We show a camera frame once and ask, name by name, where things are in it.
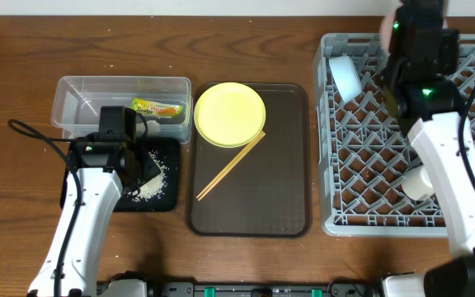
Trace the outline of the light blue bowl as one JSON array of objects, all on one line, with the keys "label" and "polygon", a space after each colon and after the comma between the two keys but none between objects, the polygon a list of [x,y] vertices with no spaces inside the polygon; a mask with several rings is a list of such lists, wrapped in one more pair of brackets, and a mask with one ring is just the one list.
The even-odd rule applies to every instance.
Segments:
[{"label": "light blue bowl", "polygon": [[362,85],[354,62],[349,56],[329,59],[332,78],[344,103],[354,100],[362,93]]}]

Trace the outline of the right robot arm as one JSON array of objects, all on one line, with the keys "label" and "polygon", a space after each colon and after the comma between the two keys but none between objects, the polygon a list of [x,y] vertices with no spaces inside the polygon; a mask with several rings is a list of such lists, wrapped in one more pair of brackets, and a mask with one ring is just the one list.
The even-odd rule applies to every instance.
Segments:
[{"label": "right robot arm", "polygon": [[383,296],[475,296],[475,145],[457,70],[459,31],[444,25],[445,2],[404,1],[381,25],[388,61],[380,88],[388,112],[421,159],[444,216],[452,261],[388,276]]}]

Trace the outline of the yellow plate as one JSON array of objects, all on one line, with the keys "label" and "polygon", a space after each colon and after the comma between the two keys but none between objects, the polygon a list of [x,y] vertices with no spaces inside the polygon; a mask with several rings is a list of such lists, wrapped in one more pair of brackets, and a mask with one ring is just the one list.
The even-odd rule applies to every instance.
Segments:
[{"label": "yellow plate", "polygon": [[258,92],[237,82],[222,82],[201,93],[194,109],[197,132],[222,148],[241,147],[262,132],[266,106]]}]

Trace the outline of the clear plastic bin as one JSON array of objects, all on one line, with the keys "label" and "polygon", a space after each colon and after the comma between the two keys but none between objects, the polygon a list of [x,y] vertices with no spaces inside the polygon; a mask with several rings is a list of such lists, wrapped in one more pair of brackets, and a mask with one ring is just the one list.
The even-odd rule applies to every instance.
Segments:
[{"label": "clear plastic bin", "polygon": [[98,131],[103,106],[130,108],[134,97],[184,106],[171,119],[137,119],[137,133],[147,132],[146,122],[161,125],[157,137],[171,137],[181,144],[190,141],[192,97],[190,80],[185,77],[155,76],[66,76],[59,80],[51,115],[51,124],[63,130],[65,138],[83,137]]}]

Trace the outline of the white green cup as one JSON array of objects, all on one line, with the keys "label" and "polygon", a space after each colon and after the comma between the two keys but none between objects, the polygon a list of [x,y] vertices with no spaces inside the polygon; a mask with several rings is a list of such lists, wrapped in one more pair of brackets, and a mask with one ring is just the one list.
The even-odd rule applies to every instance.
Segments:
[{"label": "white green cup", "polygon": [[404,174],[402,189],[412,200],[426,200],[435,194],[424,165],[408,170]]}]

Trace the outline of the grey plastic dishwasher rack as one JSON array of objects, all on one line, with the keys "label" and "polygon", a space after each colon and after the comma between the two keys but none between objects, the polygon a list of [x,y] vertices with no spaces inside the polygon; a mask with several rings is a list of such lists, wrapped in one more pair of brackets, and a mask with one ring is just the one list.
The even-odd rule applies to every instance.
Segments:
[{"label": "grey plastic dishwasher rack", "polygon": [[[461,35],[454,82],[467,99],[475,82],[475,35]],[[344,103],[329,59],[354,62],[362,93]],[[403,174],[421,160],[385,108],[378,78],[387,56],[379,34],[329,33],[313,60],[314,101],[319,136],[321,226],[334,237],[447,237],[435,196],[412,200],[402,190]],[[475,143],[475,105],[469,113]]]}]

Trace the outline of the pink bowl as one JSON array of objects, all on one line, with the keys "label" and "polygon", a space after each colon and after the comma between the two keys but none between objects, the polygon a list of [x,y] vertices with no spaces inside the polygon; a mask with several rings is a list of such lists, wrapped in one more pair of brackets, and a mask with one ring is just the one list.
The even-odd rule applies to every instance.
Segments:
[{"label": "pink bowl", "polygon": [[393,34],[393,23],[395,21],[395,12],[392,10],[388,13],[382,20],[380,29],[379,29],[379,38],[381,42],[382,51],[389,55],[389,46],[391,42],[391,37]]}]

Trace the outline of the dark brown serving tray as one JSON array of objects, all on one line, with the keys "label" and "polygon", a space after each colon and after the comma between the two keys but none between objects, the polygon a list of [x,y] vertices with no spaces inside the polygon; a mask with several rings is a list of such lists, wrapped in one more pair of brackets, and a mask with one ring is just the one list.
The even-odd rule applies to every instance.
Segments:
[{"label": "dark brown serving tray", "polygon": [[186,223],[201,236],[297,238],[312,222],[308,96],[293,83],[251,87],[266,106],[266,135],[199,200],[240,150],[193,131]]}]

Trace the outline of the white rice pile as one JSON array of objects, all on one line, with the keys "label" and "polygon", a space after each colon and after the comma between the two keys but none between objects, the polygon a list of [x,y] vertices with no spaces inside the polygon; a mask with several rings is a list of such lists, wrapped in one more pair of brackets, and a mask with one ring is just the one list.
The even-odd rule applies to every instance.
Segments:
[{"label": "white rice pile", "polygon": [[159,159],[155,151],[148,152],[148,156],[156,163],[160,169],[160,173],[156,175],[151,181],[148,181],[141,186],[137,196],[132,198],[133,202],[149,202],[150,200],[160,200],[164,195],[164,190],[167,187],[165,178],[167,177],[168,167],[162,160]]}]

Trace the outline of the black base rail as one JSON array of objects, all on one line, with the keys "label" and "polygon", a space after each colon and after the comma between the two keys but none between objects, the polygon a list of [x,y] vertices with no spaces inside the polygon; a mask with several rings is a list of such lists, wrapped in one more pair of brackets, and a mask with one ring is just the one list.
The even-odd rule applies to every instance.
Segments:
[{"label": "black base rail", "polygon": [[98,296],[148,297],[379,297],[378,284],[338,277],[329,283],[253,283],[197,282],[195,279],[175,279],[164,282],[148,278],[137,271],[119,273],[97,284]]}]

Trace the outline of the black tray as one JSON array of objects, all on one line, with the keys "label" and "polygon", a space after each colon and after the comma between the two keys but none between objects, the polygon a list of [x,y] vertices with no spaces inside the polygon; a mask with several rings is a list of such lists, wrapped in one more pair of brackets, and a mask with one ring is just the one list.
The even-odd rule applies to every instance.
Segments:
[{"label": "black tray", "polygon": [[115,205],[115,212],[167,212],[173,210],[177,203],[179,178],[181,170],[181,145],[174,138],[149,138],[140,140],[136,147],[137,159],[143,167],[143,163],[152,160],[148,152],[155,151],[160,160],[168,167],[167,187],[160,200],[150,200],[149,202],[133,202],[132,198],[137,196],[141,186],[151,181],[140,177],[138,185],[124,188],[121,198]]}]

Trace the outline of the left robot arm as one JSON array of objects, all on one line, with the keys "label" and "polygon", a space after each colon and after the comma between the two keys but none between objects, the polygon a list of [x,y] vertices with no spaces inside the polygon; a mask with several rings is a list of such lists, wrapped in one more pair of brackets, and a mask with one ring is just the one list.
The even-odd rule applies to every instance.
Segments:
[{"label": "left robot arm", "polygon": [[94,296],[112,213],[123,196],[138,194],[161,170],[142,149],[136,124],[143,116],[124,106],[101,108],[99,129],[73,139],[61,155],[67,167],[63,210],[47,257],[29,296]]}]

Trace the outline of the green orange snack wrapper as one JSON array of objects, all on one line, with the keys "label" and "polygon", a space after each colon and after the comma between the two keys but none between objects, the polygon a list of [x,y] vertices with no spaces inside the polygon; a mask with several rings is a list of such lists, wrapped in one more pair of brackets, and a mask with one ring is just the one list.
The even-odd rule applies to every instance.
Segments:
[{"label": "green orange snack wrapper", "polygon": [[184,110],[184,106],[182,105],[161,103],[137,97],[132,99],[130,108],[145,117],[154,117],[158,119],[171,119],[177,117]]}]

